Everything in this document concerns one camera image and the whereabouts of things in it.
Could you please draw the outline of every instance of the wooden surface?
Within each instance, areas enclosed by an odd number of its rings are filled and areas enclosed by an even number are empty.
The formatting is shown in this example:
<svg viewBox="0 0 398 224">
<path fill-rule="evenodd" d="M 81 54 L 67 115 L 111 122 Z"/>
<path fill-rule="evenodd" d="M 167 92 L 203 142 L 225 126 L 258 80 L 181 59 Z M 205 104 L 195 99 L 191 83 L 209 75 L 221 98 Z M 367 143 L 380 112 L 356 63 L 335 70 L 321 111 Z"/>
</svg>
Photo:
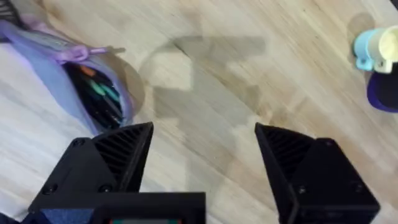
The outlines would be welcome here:
<svg viewBox="0 0 398 224">
<path fill-rule="evenodd" d="M 254 136 L 260 121 L 338 141 L 398 220 L 398 116 L 372 108 L 353 67 L 388 0 L 15 0 L 108 60 L 155 133 L 142 191 L 207 192 L 208 223 L 277 223 Z M 1 45 L 0 211 L 20 218 L 69 142 L 88 131 Z"/>
</svg>

